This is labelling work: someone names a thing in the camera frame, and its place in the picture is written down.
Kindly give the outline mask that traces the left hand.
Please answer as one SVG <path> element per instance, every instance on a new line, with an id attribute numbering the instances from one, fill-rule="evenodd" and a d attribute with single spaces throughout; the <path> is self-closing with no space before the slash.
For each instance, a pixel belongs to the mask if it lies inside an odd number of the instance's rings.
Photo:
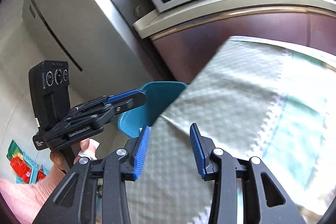
<path id="1" fill-rule="evenodd" d="M 51 151 L 50 159 L 54 165 L 64 172 L 68 172 L 71 167 L 80 159 L 80 142 L 74 144 L 64 151 Z"/>

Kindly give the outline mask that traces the pink sleeved left forearm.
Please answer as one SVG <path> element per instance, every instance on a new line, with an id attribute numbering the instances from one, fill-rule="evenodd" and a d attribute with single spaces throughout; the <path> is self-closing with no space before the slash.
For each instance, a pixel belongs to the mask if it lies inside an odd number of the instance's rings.
<path id="1" fill-rule="evenodd" d="M 63 170 L 54 164 L 49 174 L 35 184 L 14 184 L 1 178 L 1 195 L 20 223 L 33 223 L 64 176 Z"/>

